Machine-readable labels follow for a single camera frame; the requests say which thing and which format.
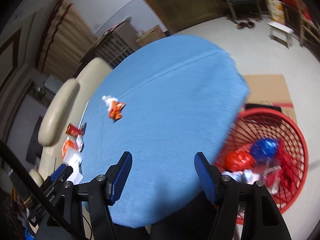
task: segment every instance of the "black cable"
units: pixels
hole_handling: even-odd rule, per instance
[[[70,235],[79,240],[88,240],[82,233],[77,231],[72,225],[70,225],[58,210],[51,204],[44,193],[40,190],[38,185],[30,177],[26,169],[22,166],[13,152],[0,140],[0,156],[6,161],[6,163],[15,171],[20,177],[22,182],[30,189],[33,196],[44,207],[49,215]]]
[[[84,216],[84,215],[82,215],[82,216],[83,216],[84,220],[87,222],[87,224],[88,224],[88,226],[89,226],[89,228],[90,228],[91,234],[90,234],[90,239],[89,239],[89,240],[91,240],[91,238],[92,238],[92,227],[90,226],[90,224],[89,224],[89,222],[87,221],[87,219],[85,218],[85,216]]]

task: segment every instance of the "white stool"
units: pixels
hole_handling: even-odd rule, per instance
[[[277,31],[280,31],[282,33],[285,34],[286,36],[286,42],[287,42],[287,48],[289,48],[289,46],[291,45],[292,46],[292,33],[293,33],[293,29],[287,27],[287,26],[284,26],[280,23],[277,23],[277,22],[269,22],[268,25],[270,26],[270,38],[273,40],[273,29],[277,30]]]

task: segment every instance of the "cardboard sheet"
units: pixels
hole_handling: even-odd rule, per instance
[[[251,91],[247,103],[279,106],[283,114],[297,123],[283,75],[244,75],[243,77]]]

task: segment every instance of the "basket rim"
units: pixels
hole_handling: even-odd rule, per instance
[[[239,121],[240,119],[249,117],[251,115],[256,115],[256,114],[272,114],[272,115],[276,115],[276,116],[280,117],[281,119],[283,119],[284,121],[286,121],[291,126],[291,128],[297,133],[297,136],[298,136],[298,138],[300,140],[300,143],[301,143],[301,146],[302,146],[302,149],[303,149],[303,154],[304,154],[303,176],[302,176],[302,179],[300,181],[299,188],[297,189],[297,192],[295,193],[295,195],[292,198],[292,200],[290,200],[287,203],[287,205],[280,210],[281,213],[284,213],[298,198],[300,192],[303,189],[303,186],[304,186],[304,183],[306,181],[306,178],[307,178],[308,167],[309,167],[307,143],[306,143],[306,141],[304,139],[304,136],[303,136],[301,130],[297,126],[297,124],[295,124],[295,122],[292,119],[290,119],[289,117],[287,117],[286,115],[282,114],[279,111],[273,110],[273,109],[258,107],[258,108],[251,108],[251,109],[245,110],[245,111],[243,111],[243,112],[238,114],[238,117],[235,120],[235,122]]]

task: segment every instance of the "beige sofa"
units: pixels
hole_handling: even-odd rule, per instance
[[[38,173],[43,179],[62,162],[62,145],[67,138],[68,124],[79,125],[87,102],[111,71],[112,67],[103,59],[94,58],[77,78],[67,80],[55,95],[38,134],[39,143],[43,145]]]

